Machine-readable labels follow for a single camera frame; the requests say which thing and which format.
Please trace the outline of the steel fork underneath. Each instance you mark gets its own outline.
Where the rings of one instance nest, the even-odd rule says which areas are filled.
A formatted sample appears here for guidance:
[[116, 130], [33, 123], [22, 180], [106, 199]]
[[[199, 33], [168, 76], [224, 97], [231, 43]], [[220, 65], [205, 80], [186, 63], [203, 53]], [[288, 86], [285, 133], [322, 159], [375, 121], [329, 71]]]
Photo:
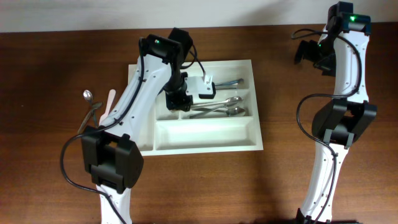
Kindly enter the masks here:
[[237, 80], [231, 80], [228, 82], [223, 82], [223, 83], [217, 83], [215, 85], [215, 87], [219, 87], [219, 86], [236, 86], [238, 84], [244, 83], [244, 79], [243, 78], [239, 78]]

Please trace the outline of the pink plastic knife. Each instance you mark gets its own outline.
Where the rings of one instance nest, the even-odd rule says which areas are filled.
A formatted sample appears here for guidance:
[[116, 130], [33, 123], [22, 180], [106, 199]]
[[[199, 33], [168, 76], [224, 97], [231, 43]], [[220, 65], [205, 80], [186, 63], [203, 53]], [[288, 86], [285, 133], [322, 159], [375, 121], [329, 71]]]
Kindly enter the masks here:
[[116, 90], [115, 89], [110, 89], [110, 91], [108, 93], [108, 99], [107, 99], [107, 102], [106, 102], [105, 111], [100, 116], [99, 124], [102, 124], [102, 122], [108, 117], [108, 115], [109, 115], [109, 113], [111, 111], [111, 107], [112, 107], [113, 101], [115, 99], [115, 96], [116, 96]]

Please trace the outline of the small steel teaspoon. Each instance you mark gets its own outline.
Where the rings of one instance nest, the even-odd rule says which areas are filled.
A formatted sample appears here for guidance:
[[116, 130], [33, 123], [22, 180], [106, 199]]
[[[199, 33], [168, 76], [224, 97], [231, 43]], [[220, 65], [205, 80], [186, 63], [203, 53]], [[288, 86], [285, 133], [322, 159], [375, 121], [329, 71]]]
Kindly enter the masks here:
[[93, 95], [92, 95], [91, 91], [84, 90], [83, 97], [90, 104], [90, 106], [93, 104]]

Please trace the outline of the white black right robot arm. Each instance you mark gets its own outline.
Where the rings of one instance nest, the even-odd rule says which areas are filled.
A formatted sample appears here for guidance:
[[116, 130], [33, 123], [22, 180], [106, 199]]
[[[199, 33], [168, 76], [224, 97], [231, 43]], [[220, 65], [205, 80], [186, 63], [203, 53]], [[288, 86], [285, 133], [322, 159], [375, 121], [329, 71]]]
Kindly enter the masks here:
[[305, 135], [315, 141], [315, 163], [305, 200], [294, 223], [332, 223], [338, 176], [350, 147], [373, 122], [377, 106], [366, 90], [365, 59], [371, 18], [356, 14], [353, 3], [340, 1], [328, 10], [323, 30], [299, 29], [294, 62], [308, 60], [323, 75], [335, 78], [330, 101], [314, 116]]

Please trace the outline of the dark steel teaspoon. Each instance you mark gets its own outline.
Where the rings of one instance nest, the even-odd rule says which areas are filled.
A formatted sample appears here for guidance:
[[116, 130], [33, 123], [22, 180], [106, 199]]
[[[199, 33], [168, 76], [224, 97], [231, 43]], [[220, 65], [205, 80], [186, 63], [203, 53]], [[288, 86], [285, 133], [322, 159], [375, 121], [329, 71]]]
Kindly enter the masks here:
[[98, 108], [100, 108], [103, 105], [102, 102], [97, 102], [94, 103], [92, 106], [90, 106], [89, 111], [87, 112], [85, 118], [83, 119], [79, 129], [78, 129], [78, 134], [80, 134], [83, 131], [83, 128], [86, 126], [88, 120], [90, 119], [90, 117], [93, 115], [93, 113], [95, 112], [95, 110], [97, 110]]

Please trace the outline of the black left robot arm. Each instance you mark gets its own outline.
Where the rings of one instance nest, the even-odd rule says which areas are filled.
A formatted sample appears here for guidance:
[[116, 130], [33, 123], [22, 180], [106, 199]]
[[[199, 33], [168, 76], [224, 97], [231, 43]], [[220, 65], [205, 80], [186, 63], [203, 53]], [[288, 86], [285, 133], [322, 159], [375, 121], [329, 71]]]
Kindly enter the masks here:
[[178, 28], [168, 37], [150, 34], [140, 39], [137, 72], [114, 111], [99, 127], [83, 131], [84, 167], [100, 196], [102, 223], [132, 222], [131, 189], [144, 165], [136, 142], [158, 94], [164, 91], [169, 110], [190, 109], [192, 91], [181, 69], [192, 47], [189, 33]]

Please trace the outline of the steel spoon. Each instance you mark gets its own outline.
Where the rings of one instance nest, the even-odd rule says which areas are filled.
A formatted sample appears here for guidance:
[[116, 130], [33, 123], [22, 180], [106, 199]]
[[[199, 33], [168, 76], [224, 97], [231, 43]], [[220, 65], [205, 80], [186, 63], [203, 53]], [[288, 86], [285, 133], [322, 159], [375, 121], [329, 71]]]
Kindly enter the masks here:
[[244, 116], [246, 114], [246, 111], [244, 108], [235, 107], [235, 108], [227, 109], [227, 110], [207, 109], [206, 111], [203, 111], [201, 113], [190, 115], [189, 118], [190, 119], [199, 118], [199, 117], [202, 117], [202, 116], [204, 116], [208, 113], [212, 113], [212, 112], [222, 113], [222, 114], [225, 114], [227, 117]]

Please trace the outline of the steel tweezers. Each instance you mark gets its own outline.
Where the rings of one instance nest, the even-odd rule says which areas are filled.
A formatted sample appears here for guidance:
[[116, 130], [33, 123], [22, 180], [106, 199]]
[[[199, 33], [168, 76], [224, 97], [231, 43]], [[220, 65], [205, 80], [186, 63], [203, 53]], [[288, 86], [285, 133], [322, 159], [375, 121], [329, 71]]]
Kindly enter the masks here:
[[222, 109], [222, 108], [224, 108], [224, 110], [227, 110], [227, 109], [232, 109], [232, 108], [235, 108], [235, 107], [239, 107], [239, 106], [242, 105], [242, 103], [243, 102], [241, 101], [241, 102], [237, 102], [236, 104], [218, 105], [218, 106], [214, 106], [212, 108], [197, 108], [197, 109], [194, 109], [194, 111], [200, 111], [200, 113], [201, 113], [203, 111], [206, 111], [207, 109]]

